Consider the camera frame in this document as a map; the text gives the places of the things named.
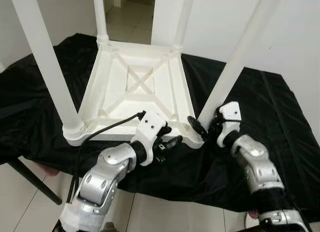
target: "black cloth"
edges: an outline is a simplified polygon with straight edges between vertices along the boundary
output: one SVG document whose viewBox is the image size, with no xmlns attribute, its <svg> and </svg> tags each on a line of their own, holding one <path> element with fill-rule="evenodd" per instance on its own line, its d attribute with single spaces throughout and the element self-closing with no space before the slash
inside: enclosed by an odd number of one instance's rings
<svg viewBox="0 0 320 232">
<path fill-rule="evenodd" d="M 76 109 L 79 109 L 97 54 L 96 38 L 76 34 L 55 46 Z M 182 55 L 196 116 L 199 115 L 225 63 Z M 282 76 L 245 68 L 227 101 L 238 101 L 241 132 L 263 143 L 291 199 L 309 221 L 320 218 L 320 148 Z M 102 148 L 121 142 L 98 141 L 86 146 L 94 155 L 81 166 L 84 174 Z M 27 159 L 72 173 L 77 147 L 63 137 L 62 123 L 33 55 L 0 74 L 0 163 Z M 119 184 L 169 200 L 195 201 L 234 211 L 253 209 L 241 168 L 226 149 L 208 141 L 195 150 L 177 147 L 163 164 L 138 166 Z"/>
</svg>

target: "black cable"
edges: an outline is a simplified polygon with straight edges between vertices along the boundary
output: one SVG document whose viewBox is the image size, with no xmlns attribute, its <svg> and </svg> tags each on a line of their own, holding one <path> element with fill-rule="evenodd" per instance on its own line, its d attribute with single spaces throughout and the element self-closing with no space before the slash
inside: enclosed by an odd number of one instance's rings
<svg viewBox="0 0 320 232">
<path fill-rule="evenodd" d="M 70 183 L 70 187 L 69 187 L 69 192 L 68 192 L 68 196 L 67 196 L 67 199 L 66 199 L 66 202 L 67 203 L 70 203 L 71 201 L 71 198 L 73 197 L 73 195 L 76 193 L 78 187 L 79 187 L 79 167 L 81 165 L 83 165 L 83 163 L 89 158 L 91 157 L 92 155 L 94 155 L 95 153 L 91 153 L 89 154 L 89 156 L 86 156 L 85 159 L 83 159 L 81 162 L 80 162 L 80 154 L 81 154 L 81 150 L 83 148 L 83 146 L 90 140 L 92 139 L 93 137 L 97 136 L 98 134 L 102 133 L 102 132 L 105 132 L 109 129 L 112 129 L 114 127 L 117 127 L 121 124 L 124 124 L 126 122 L 129 122 L 130 120 L 133 120 L 134 118 L 138 117 L 139 120 L 142 120 L 142 118 L 144 117 L 144 115 L 146 114 L 145 111 L 143 112 L 140 112 L 140 113 L 136 113 L 134 114 L 133 116 L 125 119 L 125 120 L 122 120 L 118 123 L 115 123 L 115 124 L 112 124 L 106 128 L 103 128 L 93 134 L 91 134 L 90 136 L 88 136 L 83 142 L 82 144 L 80 145 L 80 148 L 78 150 L 78 153 L 76 155 L 76 158 L 75 158 L 75 165 L 74 165 L 74 168 L 73 168 L 73 176 L 72 176 L 72 180 L 71 180 L 71 183 Z M 61 226 L 61 222 L 60 220 L 58 220 L 53 228 L 52 231 L 55 231 L 59 226 Z"/>
<path fill-rule="evenodd" d="M 97 136 L 98 134 L 100 134 L 100 133 L 102 133 L 102 132 L 105 132 L 105 131 L 107 131 L 107 130 L 109 130 L 109 129 L 112 129 L 112 128 L 114 128 L 114 127 L 117 127 L 117 126 L 119 126 L 119 125 L 121 125 L 121 124 L 124 124 L 124 123 L 126 123 L 126 122 L 129 122 L 130 120 L 133 120 L 133 119 L 136 118 L 136 117 L 141 117 L 141 113 L 136 113 L 136 114 L 134 114 L 133 116 L 131 116 L 130 118 L 127 118 L 127 119 L 122 120 L 122 121 L 120 121 L 120 122 L 118 122 L 118 123 L 115 123 L 115 124 L 110 125 L 110 126 L 108 126 L 108 127 L 106 127 L 106 128 L 103 128 L 103 129 L 101 129 L 101 130 L 99 130 L 99 131 L 91 134 L 89 137 L 87 137 L 87 138 L 83 141 L 83 143 L 81 144 L 81 146 L 80 146 L 80 148 L 79 148 L 79 150 L 78 150 L 78 153 L 77 153 L 77 156 L 76 156 L 76 160 L 75 160 L 75 168 L 74 168 L 74 171 L 73 171 L 73 172 L 74 172 L 74 173 L 73 173 L 73 176 L 75 177 L 75 181 L 78 181 L 78 183 L 75 183 L 74 192 L 76 192 L 77 189 L 78 189 L 78 187 L 79 187 L 79 163 L 80 163 L 81 149 L 83 148 L 83 146 L 84 146 L 90 139 L 92 139 L 93 137 Z"/>
</svg>

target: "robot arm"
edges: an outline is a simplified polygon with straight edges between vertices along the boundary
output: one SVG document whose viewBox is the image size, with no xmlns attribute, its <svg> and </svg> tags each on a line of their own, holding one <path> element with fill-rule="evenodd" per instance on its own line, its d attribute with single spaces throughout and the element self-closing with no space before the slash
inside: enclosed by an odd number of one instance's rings
<svg viewBox="0 0 320 232">
<path fill-rule="evenodd" d="M 248 135 L 241 135 L 240 122 L 239 105 L 230 102 L 218 109 L 212 126 L 219 133 L 217 144 L 228 147 L 245 172 L 260 226 L 267 231 L 309 231 L 289 200 L 267 148 Z"/>
<path fill-rule="evenodd" d="M 118 183 L 133 171 L 137 164 L 147 166 L 153 161 L 155 144 L 165 148 L 181 142 L 179 136 L 168 143 L 160 137 L 170 132 L 165 120 L 154 112 L 146 112 L 139 123 L 131 143 L 104 149 L 96 165 L 83 177 L 71 203 L 67 203 L 60 216 L 67 232 L 79 230 L 96 232 L 101 228 L 116 193 Z"/>
</svg>

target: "cable connector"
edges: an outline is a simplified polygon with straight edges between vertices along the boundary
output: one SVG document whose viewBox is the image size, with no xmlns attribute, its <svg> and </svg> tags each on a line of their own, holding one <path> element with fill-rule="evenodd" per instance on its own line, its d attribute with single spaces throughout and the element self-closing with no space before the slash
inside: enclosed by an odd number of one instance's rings
<svg viewBox="0 0 320 232">
<path fill-rule="evenodd" d="M 141 120 L 142 120 L 142 118 L 145 116 L 145 114 L 146 114 L 146 111 L 145 111 L 145 110 L 143 110 L 142 112 L 137 113 L 137 114 L 136 114 L 136 116 L 137 116 L 137 117 L 138 117 L 138 119 L 141 121 Z"/>
<path fill-rule="evenodd" d="M 196 120 L 195 118 L 188 116 L 188 122 L 191 125 L 191 127 L 194 129 L 195 132 L 197 132 L 202 140 L 206 142 L 208 140 L 208 133 L 207 131 L 201 126 L 200 122 Z"/>
</svg>

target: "white floor tile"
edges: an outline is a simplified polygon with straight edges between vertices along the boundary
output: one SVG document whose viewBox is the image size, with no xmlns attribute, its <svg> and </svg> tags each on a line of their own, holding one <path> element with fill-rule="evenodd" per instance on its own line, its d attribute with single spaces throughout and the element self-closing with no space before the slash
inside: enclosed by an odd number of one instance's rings
<svg viewBox="0 0 320 232">
<path fill-rule="evenodd" d="M 128 42 L 130 43 L 142 43 L 150 44 L 151 43 L 151 33 L 149 29 L 135 28 L 131 33 Z"/>
<path fill-rule="evenodd" d="M 56 205 L 38 191 L 14 232 L 51 231 L 64 207 L 71 178 L 71 175 L 62 172 L 56 177 L 46 177 L 44 183 L 63 200 L 62 205 Z M 126 230 L 133 196 L 131 193 L 118 190 L 105 219 L 105 221 L 114 222 L 119 232 L 125 232 Z"/>
<path fill-rule="evenodd" d="M 225 230 L 224 225 L 220 208 L 136 193 L 127 232 L 221 232 Z"/>
<path fill-rule="evenodd" d="M 313 232 L 320 232 L 320 222 L 314 222 L 310 224 Z"/>
<path fill-rule="evenodd" d="M 121 9 L 129 10 L 129 11 L 153 11 L 154 5 L 148 5 L 148 4 L 141 4 L 141 3 L 133 3 L 133 2 L 126 2 Z"/>
<path fill-rule="evenodd" d="M 234 232 L 244 229 L 246 212 L 233 212 L 224 209 L 225 232 Z"/>
<path fill-rule="evenodd" d="M 148 12 L 149 14 L 154 14 L 155 13 L 155 5 L 148 5 L 145 9 L 146 12 Z"/>
<path fill-rule="evenodd" d="M 41 180 L 45 174 L 33 162 L 21 159 Z M 1 231 L 13 231 L 37 188 L 8 164 L 0 165 Z"/>
<path fill-rule="evenodd" d="M 103 226 L 106 222 L 113 222 L 118 232 L 126 232 L 134 195 L 118 189 L 104 218 Z"/>
<path fill-rule="evenodd" d="M 112 8 L 106 16 L 106 22 L 109 24 L 135 26 L 143 12 L 141 9 Z"/>
<path fill-rule="evenodd" d="M 114 41 L 126 42 L 129 39 L 134 28 L 135 28 L 134 26 L 114 24 L 114 23 L 106 25 L 109 38 L 110 40 L 114 40 Z"/>
<path fill-rule="evenodd" d="M 66 200 L 72 176 L 60 172 L 55 177 L 46 177 L 44 183 L 63 201 Z M 56 205 L 42 192 L 37 191 L 14 232 L 51 231 L 64 205 Z"/>
<path fill-rule="evenodd" d="M 25 166 L 28 167 L 39 179 L 43 180 L 46 176 L 45 172 L 42 171 L 33 161 L 25 159 L 24 157 L 19 158 Z"/>
<path fill-rule="evenodd" d="M 138 28 L 151 30 L 152 29 L 153 20 L 154 20 L 153 19 L 153 13 L 144 12 L 136 26 Z"/>
</svg>

